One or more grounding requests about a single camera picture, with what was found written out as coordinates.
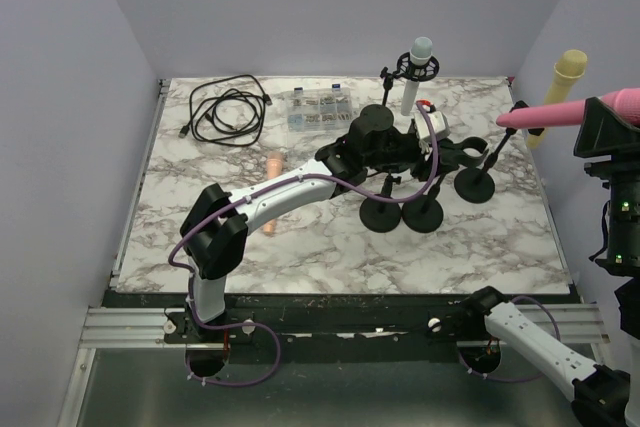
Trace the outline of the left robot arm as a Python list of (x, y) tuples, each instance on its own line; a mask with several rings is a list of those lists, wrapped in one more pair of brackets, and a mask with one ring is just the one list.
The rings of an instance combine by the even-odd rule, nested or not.
[[(349, 191), (364, 196), (367, 214), (379, 205), (406, 212), (427, 200), (435, 181), (461, 166), (476, 167), (487, 155), (488, 144), (479, 137), (451, 141), (446, 117), (435, 107), (418, 107), (408, 130), (400, 132), (388, 107), (371, 104), (345, 135), (298, 168), (235, 192), (218, 184), (206, 187), (184, 220), (176, 247), (188, 256), (188, 331), (201, 342), (220, 334), (226, 277), (242, 262), (247, 238), (269, 221)], [(408, 172), (423, 185), (403, 199), (372, 194), (361, 186), (369, 171)]]

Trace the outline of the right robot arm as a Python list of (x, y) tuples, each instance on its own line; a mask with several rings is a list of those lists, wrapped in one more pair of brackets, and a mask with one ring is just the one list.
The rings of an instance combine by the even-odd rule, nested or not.
[(631, 372), (585, 358), (521, 315), (498, 290), (486, 287), (460, 304), (460, 326), (469, 337), (506, 342), (568, 399), (583, 426), (639, 423), (639, 91), (626, 88), (581, 101), (525, 107), (501, 115), (514, 129), (579, 126), (574, 156), (585, 173), (609, 191), (604, 245), (594, 262), (626, 278), (615, 296), (620, 328), (631, 340)]

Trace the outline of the shock mount desk stand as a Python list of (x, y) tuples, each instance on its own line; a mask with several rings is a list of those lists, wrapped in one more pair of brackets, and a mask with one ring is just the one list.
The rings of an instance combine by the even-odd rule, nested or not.
[[(381, 197), (390, 198), (393, 187), (401, 183), (401, 177), (388, 173), (384, 179)], [(394, 230), (401, 221), (402, 212), (399, 204), (385, 203), (366, 198), (359, 209), (362, 224), (375, 233), (387, 233)]]

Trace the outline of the white microphone grey head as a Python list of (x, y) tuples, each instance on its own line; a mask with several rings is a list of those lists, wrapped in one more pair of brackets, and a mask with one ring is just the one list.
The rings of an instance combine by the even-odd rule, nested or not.
[(432, 57), (432, 41), (428, 37), (415, 39), (411, 49), (405, 71), (406, 84), (401, 101), (401, 114), (409, 116), (414, 107), (419, 84), (427, 74), (427, 68)]

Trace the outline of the clip desk stand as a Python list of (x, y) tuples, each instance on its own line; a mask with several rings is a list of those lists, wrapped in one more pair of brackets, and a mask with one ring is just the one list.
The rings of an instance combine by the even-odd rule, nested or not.
[[(452, 166), (452, 172), (457, 171), (460, 167)], [(406, 202), (402, 206), (402, 219), (411, 230), (419, 233), (431, 233), (442, 224), (444, 211), (437, 197), (446, 176), (435, 178), (425, 195), (420, 195), (416, 200)]]

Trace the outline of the pink microphone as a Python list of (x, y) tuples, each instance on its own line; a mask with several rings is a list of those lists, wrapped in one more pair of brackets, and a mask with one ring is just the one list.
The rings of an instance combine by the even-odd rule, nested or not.
[(583, 100), (517, 108), (498, 116), (496, 124), (515, 129), (579, 125), (582, 123), (588, 101), (598, 101), (631, 125), (639, 125), (638, 88), (626, 88)]

